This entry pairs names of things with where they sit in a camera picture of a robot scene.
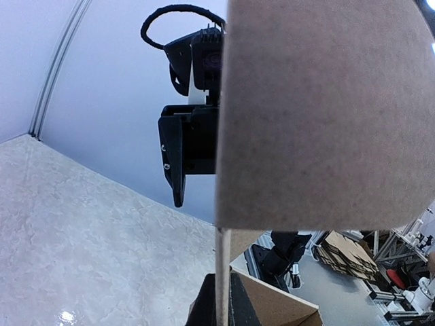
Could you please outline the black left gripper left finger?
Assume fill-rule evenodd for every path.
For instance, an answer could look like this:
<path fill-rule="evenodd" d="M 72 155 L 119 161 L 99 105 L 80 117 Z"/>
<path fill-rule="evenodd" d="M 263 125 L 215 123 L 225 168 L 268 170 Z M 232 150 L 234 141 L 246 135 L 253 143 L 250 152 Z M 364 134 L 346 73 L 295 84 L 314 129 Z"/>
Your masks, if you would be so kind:
<path fill-rule="evenodd" d="M 216 326 L 215 274 L 205 276 L 185 326 Z"/>

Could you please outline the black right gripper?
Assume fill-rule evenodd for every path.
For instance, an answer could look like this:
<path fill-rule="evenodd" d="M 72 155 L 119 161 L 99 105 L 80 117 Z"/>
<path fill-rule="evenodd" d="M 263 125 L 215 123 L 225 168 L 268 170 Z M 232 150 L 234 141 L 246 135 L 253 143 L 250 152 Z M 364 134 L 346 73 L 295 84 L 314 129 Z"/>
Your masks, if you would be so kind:
<path fill-rule="evenodd" d="M 162 110 L 162 161 L 177 208 L 184 203 L 186 174 L 215 174 L 218 118 L 219 109 L 210 105 L 167 105 Z"/>

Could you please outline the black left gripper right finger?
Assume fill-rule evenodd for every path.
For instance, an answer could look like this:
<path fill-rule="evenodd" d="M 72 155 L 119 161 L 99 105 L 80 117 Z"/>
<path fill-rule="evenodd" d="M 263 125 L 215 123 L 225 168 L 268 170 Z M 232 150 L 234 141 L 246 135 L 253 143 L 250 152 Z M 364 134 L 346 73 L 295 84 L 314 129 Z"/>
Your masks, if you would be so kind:
<path fill-rule="evenodd" d="M 230 326 L 261 326 L 239 274 L 230 273 L 228 324 Z"/>

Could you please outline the brown cardboard box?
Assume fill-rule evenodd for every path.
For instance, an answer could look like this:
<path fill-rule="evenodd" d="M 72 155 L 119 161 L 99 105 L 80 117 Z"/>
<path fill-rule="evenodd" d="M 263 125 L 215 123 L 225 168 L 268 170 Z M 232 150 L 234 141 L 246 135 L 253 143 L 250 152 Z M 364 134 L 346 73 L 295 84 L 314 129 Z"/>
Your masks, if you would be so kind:
<path fill-rule="evenodd" d="M 434 38 L 413 1 L 230 1 L 215 296 L 230 232 L 386 230 L 434 200 Z"/>

